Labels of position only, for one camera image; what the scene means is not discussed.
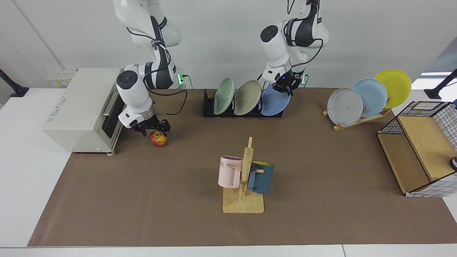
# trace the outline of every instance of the red apple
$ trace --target red apple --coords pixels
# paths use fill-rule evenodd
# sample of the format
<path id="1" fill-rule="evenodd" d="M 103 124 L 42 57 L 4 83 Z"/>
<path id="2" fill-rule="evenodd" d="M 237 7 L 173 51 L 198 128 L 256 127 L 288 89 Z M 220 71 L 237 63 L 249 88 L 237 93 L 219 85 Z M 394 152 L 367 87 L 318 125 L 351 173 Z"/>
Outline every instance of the red apple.
<path id="1" fill-rule="evenodd" d="M 154 130 L 149 136 L 151 143 L 157 147 L 162 147 L 167 142 L 167 137 L 162 131 Z"/>

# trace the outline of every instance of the yellow plate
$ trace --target yellow plate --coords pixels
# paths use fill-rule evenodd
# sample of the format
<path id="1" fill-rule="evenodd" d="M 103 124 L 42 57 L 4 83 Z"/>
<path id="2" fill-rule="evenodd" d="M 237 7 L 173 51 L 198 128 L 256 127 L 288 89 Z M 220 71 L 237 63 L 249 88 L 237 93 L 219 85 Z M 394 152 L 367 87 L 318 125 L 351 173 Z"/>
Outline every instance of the yellow plate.
<path id="1" fill-rule="evenodd" d="M 385 108 L 394 108 L 402 104 L 411 92 L 411 80 L 409 76 L 398 69 L 383 70 L 374 79 L 380 81 L 387 91 Z"/>

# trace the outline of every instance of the beige plate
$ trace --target beige plate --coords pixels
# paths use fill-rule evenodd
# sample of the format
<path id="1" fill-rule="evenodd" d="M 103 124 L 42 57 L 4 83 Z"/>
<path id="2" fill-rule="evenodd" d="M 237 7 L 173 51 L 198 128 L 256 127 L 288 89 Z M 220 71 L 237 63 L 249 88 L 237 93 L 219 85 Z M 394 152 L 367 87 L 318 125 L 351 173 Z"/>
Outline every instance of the beige plate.
<path id="1" fill-rule="evenodd" d="M 235 93 L 235 110 L 236 115 L 245 115 L 252 111 L 259 103 L 262 90 L 259 82 L 250 80 L 244 83 Z"/>

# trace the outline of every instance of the wooden mug stand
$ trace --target wooden mug stand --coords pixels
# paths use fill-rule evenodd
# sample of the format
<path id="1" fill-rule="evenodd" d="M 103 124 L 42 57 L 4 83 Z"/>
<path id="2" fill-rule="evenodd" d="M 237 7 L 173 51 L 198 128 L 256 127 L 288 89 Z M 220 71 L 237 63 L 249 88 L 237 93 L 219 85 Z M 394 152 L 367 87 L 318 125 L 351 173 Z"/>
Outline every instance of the wooden mug stand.
<path id="1" fill-rule="evenodd" d="M 368 107 L 365 107 L 365 109 L 363 110 L 362 112 L 362 115 L 368 110 Z M 360 125 L 362 123 L 365 123 L 365 122 L 369 122 L 369 121 L 372 121 L 372 120 L 377 120 L 377 119 L 380 119 L 384 116 L 386 116 L 386 114 L 391 110 L 391 108 L 384 108 L 380 113 L 376 114 L 375 116 L 372 116 L 372 117 L 369 117 L 369 118 L 359 118 L 359 120 L 352 124 L 351 126 L 347 126 L 347 127 L 342 127 L 340 124 L 336 124 L 335 126 L 333 126 L 333 130 L 334 131 L 338 131 L 338 130 L 342 130 L 342 129 L 346 129 L 346 128 L 350 128 L 350 127 L 354 127 L 354 126 L 357 126 L 357 125 Z M 328 116 L 329 114 L 329 110 L 325 110 L 322 112 L 322 115 L 324 116 Z"/>
<path id="2" fill-rule="evenodd" d="M 249 172 L 251 170 L 252 156 L 252 137 L 249 137 L 248 147 L 244 149 L 243 166 L 241 167 L 241 181 L 239 188 L 224 188 L 223 207 L 224 213 L 263 213 L 263 194 L 254 193 L 247 190 Z"/>

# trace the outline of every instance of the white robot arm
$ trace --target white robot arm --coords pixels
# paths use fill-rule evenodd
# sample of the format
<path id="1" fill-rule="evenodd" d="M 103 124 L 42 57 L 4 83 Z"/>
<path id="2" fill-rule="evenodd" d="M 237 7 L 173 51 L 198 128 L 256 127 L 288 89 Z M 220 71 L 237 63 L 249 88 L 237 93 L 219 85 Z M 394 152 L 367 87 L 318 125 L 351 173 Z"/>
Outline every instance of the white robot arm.
<path id="1" fill-rule="evenodd" d="M 266 27 L 260 34 L 260 43 L 267 58 L 262 78 L 272 82 L 275 90 L 291 92 L 296 89 L 301 74 L 294 73 L 292 68 L 312 61 L 327 44 L 329 32 L 322 24 L 319 10 L 320 0 L 306 0 L 300 12 L 304 18 L 278 22 Z M 319 48 L 319 51 L 308 60 L 304 52 L 307 48 Z M 302 63 L 292 65 L 289 52 L 297 55 Z"/>
<path id="2" fill-rule="evenodd" d="M 167 41 L 169 46 L 181 42 L 181 32 L 168 23 L 159 0 L 114 0 L 114 10 L 131 33 L 133 43 L 147 51 L 152 59 L 145 64 L 127 65 L 117 77 L 117 90 L 127 105 L 119 120 L 126 128 L 133 127 L 143 135 L 150 128 L 167 135 L 170 125 L 166 120 L 157 119 L 148 90 L 182 86 L 183 79 L 166 49 Z"/>

